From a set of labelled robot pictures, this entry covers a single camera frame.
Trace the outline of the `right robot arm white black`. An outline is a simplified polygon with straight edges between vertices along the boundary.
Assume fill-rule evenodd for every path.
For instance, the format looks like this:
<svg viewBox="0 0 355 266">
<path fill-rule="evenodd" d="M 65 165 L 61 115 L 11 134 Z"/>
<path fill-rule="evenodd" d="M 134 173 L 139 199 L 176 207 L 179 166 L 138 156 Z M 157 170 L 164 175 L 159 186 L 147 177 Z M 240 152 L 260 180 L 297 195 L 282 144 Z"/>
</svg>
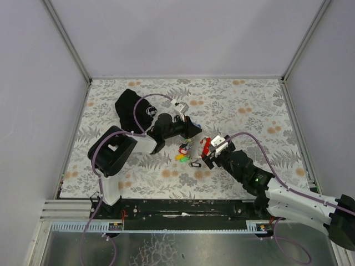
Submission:
<svg viewBox="0 0 355 266">
<path fill-rule="evenodd" d="M 336 245 L 354 250 L 354 199 L 321 195 L 293 185 L 282 185 L 276 176 L 253 164 L 243 151 L 223 150 L 202 154 L 212 169 L 222 167 L 249 194 L 260 202 L 260 209 L 276 218 L 289 219 L 312 227 Z"/>
</svg>

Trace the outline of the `key bunch with coloured tags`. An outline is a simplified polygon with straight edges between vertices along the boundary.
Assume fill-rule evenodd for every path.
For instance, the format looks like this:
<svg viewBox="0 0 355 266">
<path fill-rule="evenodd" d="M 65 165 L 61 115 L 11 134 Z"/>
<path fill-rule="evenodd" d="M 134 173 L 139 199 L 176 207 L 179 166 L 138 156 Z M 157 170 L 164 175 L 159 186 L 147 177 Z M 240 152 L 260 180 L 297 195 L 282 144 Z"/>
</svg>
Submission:
<svg viewBox="0 0 355 266">
<path fill-rule="evenodd" d="M 186 162 L 191 168 L 201 168 L 203 159 L 211 154 L 211 137 L 206 134 L 200 125 L 197 126 L 202 132 L 191 139 L 185 139 L 175 156 L 175 161 Z"/>
</svg>

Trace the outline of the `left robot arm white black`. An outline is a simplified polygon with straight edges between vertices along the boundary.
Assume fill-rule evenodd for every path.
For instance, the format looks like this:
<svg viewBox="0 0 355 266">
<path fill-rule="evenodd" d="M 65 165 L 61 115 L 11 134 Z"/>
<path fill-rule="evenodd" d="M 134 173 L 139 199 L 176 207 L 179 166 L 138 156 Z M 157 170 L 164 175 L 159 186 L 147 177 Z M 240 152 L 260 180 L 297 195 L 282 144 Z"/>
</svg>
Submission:
<svg viewBox="0 0 355 266">
<path fill-rule="evenodd" d="M 190 139 L 202 133 L 188 116 L 183 119 L 163 113 L 145 135 L 124 132 L 111 126 L 89 149 L 88 159 L 101 176 L 99 185 L 103 202 L 114 205 L 121 197 L 118 173 L 132 153 L 156 154 L 165 146 L 165 140 L 175 136 Z"/>
</svg>

